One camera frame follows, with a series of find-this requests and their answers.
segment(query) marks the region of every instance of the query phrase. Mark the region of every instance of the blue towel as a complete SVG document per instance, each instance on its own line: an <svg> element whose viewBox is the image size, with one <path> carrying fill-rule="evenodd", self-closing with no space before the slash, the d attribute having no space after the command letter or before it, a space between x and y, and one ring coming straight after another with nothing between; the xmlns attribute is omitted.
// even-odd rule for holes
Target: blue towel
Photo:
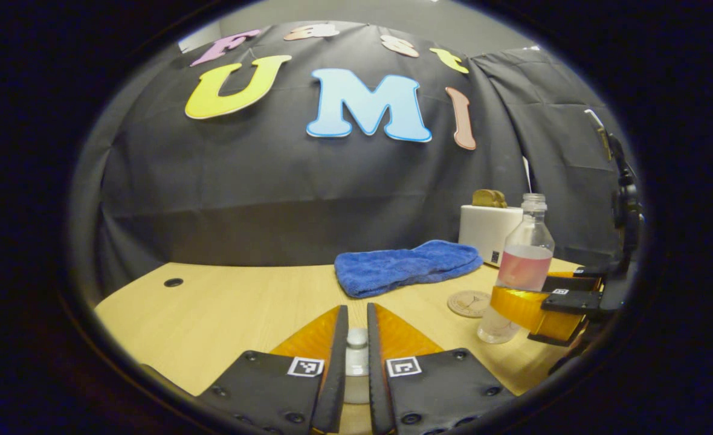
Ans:
<svg viewBox="0 0 713 435"><path fill-rule="evenodd" d="M335 257L335 275L347 295L363 298L467 275L481 264L483 259L472 246L431 240L414 250L340 254Z"/></svg>

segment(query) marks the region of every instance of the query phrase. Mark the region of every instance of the table top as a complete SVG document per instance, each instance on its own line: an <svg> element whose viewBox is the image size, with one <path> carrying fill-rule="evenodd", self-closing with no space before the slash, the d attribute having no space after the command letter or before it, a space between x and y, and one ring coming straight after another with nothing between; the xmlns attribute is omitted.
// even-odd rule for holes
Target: table top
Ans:
<svg viewBox="0 0 713 435"><path fill-rule="evenodd" d="M553 259L551 272L577 265ZM117 290L95 309L108 332L138 363L151 366L194 396L244 350L270 352L291 334L337 305L349 309L349 327L367 327L367 304L379 303L443 349L466 347L512 393L547 377L566 352L526 338L485 344L479 319L448 308L462 290L490 294L498 269L482 265L442 283L414 284L377 297L353 299L340 288L332 265L239 267L168 263ZM182 284L163 283L180 278ZM345 405L340 433L370 433L368 405Z"/></svg>

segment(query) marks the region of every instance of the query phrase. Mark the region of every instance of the foam letter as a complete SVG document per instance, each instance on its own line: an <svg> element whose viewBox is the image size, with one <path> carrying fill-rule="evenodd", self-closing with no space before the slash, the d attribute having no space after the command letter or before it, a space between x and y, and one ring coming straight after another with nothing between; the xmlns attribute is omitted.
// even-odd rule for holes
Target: foam letter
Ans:
<svg viewBox="0 0 713 435"><path fill-rule="evenodd" d="M472 121L469 119L469 99L454 88L448 86L445 92L453 101L453 113L456 115L456 132L453 140L464 149L475 149L477 144L472 136Z"/></svg>
<svg viewBox="0 0 713 435"><path fill-rule="evenodd" d="M384 132L396 140L429 141L431 132L424 126L415 90L415 80L387 75L370 92L349 69L323 68L311 72L321 83L318 117L306 131L316 137L342 137L351 133L351 124L343 119L343 105L349 108L366 135L378 130L386 109L392 117Z"/></svg>
<svg viewBox="0 0 713 435"><path fill-rule="evenodd" d="M469 69L466 69L464 66L459 65L461 59L452 55L448 50L443 50L442 48L430 48L429 51L431 51L432 53L437 53L437 56L440 57L440 60L445 65L450 66L451 68L455 69L460 73L463 72L464 74L469 74Z"/></svg>
<svg viewBox="0 0 713 435"><path fill-rule="evenodd" d="M284 41L294 41L296 39L323 38L324 36L335 36L338 32L334 24L312 24L303 27L293 28L284 37Z"/></svg>
<svg viewBox="0 0 713 435"><path fill-rule="evenodd" d="M396 36L383 35L381 36L381 44L393 52L397 52L409 57L418 57L418 52L413 50L413 44L410 44L404 39L399 39Z"/></svg>
<svg viewBox="0 0 713 435"><path fill-rule="evenodd" d="M241 68L240 63L220 66L201 74L201 82L196 86L196 90L190 96L185 105L185 113L190 118L205 119L215 116L226 115L251 105L268 93L271 89L276 74L282 63L292 57L287 55L261 57L252 65L257 66L249 85L237 94L226 97L219 96L219 88L222 87L227 77Z"/></svg>
<svg viewBox="0 0 713 435"><path fill-rule="evenodd" d="M223 39L218 39L214 41L212 47L207 50L198 60L190 64L190 66L196 66L199 63L208 62L210 60L215 60L218 57L225 55L225 50L232 50L240 46L241 42L246 41L250 36L257 36L260 34L260 30L250 30L249 32L236 33L235 35L226 36Z"/></svg>

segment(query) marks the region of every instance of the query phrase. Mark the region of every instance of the gray wall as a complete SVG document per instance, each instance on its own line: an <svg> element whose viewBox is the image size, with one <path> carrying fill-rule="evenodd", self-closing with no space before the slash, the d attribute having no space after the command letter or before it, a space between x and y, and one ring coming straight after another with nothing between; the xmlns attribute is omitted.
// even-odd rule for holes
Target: gray wall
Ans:
<svg viewBox="0 0 713 435"><path fill-rule="evenodd" d="M368 22L401 30L472 57L533 46L527 36L452 0L263 0L219 19L180 41L183 51L252 28L282 22Z"/></svg>

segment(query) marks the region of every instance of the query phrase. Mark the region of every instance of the blue letter m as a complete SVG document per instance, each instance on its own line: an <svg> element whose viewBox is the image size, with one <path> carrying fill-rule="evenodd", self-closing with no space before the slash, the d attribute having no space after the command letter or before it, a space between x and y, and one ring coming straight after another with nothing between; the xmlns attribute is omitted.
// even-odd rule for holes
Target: blue letter m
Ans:
<svg viewBox="0 0 713 435"><path fill-rule="evenodd" d="M351 133L351 124L343 119L343 105L349 108L356 123L366 135L378 130L386 108L392 117L384 132L396 140L429 141L431 132L424 126L415 90L415 80L387 75L370 92L353 72L348 69L323 68L311 72L320 80L318 117L308 124L306 131L317 137L341 137Z"/></svg>

